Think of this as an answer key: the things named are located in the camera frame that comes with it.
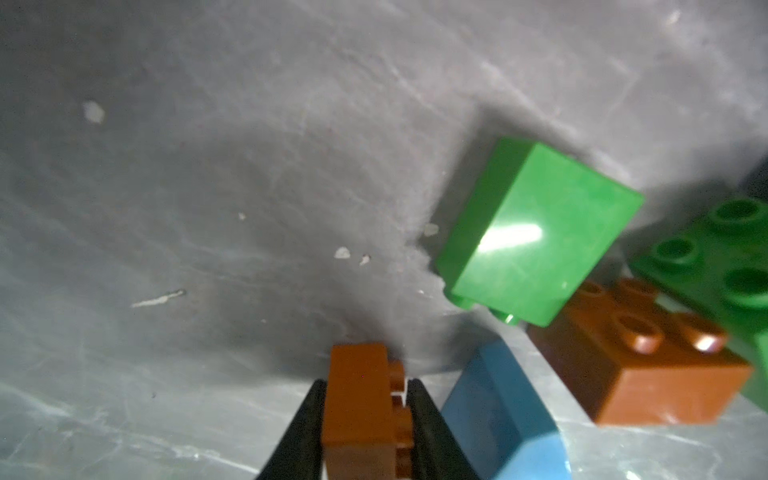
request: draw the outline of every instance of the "lego brick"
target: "lego brick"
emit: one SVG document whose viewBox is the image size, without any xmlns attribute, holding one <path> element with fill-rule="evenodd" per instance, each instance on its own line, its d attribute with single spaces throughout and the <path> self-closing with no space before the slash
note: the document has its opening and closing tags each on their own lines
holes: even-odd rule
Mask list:
<svg viewBox="0 0 768 480">
<path fill-rule="evenodd" d="M 329 480 L 410 476 L 412 418 L 392 396 L 404 384 L 384 345 L 333 347 L 321 438 Z"/>
<path fill-rule="evenodd" d="M 768 204 L 728 200 L 630 267 L 728 331 L 757 369 L 742 393 L 768 411 Z"/>
<path fill-rule="evenodd" d="M 571 478 L 560 432 L 506 344 L 482 347 L 442 407 L 480 478 Z"/>
<path fill-rule="evenodd" d="M 502 138 L 435 261 L 445 295 L 547 326 L 642 203 L 546 145 Z"/>
<path fill-rule="evenodd" d="M 587 281 L 548 328 L 528 327 L 598 425 L 715 422 L 752 372 L 724 348 L 724 329 L 663 310 L 657 295 L 641 280 L 621 279 L 612 291 Z"/>
</svg>

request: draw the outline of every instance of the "brown lego stud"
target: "brown lego stud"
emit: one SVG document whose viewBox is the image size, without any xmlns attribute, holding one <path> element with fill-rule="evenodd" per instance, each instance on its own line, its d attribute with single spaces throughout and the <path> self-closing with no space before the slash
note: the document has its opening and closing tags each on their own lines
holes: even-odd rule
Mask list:
<svg viewBox="0 0 768 480">
<path fill-rule="evenodd" d="M 528 336 L 598 425 L 711 423 L 752 373 L 728 335 L 656 305 L 636 279 L 612 291 L 584 282 L 548 327 Z"/>
<path fill-rule="evenodd" d="M 334 346 L 323 414 L 329 480 L 411 475 L 413 422 L 402 397 L 405 371 L 380 344 Z"/>
</svg>

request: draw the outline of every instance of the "gray wall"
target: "gray wall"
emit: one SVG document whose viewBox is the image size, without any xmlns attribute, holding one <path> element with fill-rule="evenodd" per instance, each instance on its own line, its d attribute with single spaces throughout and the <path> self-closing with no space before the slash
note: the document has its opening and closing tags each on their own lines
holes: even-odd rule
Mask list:
<svg viewBox="0 0 768 480">
<path fill-rule="evenodd" d="M 386 342 L 442 401 L 502 329 L 429 271 L 494 138 L 647 195 L 615 276 L 765 153 L 766 25 L 762 0 L 0 3 L 0 476 L 252 478 L 334 343 Z M 574 478 L 764 478 L 747 401 L 598 431 L 504 334 Z"/>
</svg>

